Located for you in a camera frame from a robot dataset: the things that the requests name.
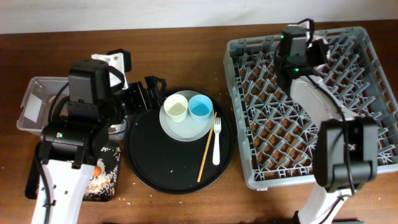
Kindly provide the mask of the orange carrot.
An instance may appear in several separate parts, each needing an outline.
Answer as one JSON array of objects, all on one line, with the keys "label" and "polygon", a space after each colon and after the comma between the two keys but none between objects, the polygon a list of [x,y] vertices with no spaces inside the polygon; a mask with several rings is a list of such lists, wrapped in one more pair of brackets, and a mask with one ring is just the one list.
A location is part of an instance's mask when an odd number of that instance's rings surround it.
[{"label": "orange carrot", "polygon": [[99,175],[101,175],[102,173],[102,168],[99,166],[96,166],[94,168],[94,173],[93,173],[93,177],[98,177]]}]

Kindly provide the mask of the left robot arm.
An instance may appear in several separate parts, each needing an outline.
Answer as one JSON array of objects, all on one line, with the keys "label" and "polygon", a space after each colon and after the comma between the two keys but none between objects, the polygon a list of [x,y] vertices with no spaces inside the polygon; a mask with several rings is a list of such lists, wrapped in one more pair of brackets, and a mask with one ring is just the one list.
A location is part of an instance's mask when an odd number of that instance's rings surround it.
[{"label": "left robot arm", "polygon": [[160,108],[165,101],[163,78],[146,77],[146,87],[128,83],[131,54],[124,49],[115,52],[121,68],[100,59],[77,61],[64,85],[68,96],[55,96],[35,149],[39,188],[32,223],[76,223],[109,128],[126,122],[129,115]]}]

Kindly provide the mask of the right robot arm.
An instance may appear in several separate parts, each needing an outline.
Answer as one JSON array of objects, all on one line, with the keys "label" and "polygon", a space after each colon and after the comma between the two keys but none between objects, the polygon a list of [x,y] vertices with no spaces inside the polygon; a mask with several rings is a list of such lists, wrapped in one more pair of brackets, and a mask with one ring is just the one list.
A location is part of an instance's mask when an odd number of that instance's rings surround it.
[{"label": "right robot arm", "polygon": [[316,184],[295,223],[332,223],[342,205],[377,176],[377,123],[349,110],[328,90],[318,68],[330,58],[313,21],[288,25],[274,52],[277,83],[318,129],[312,167]]}]

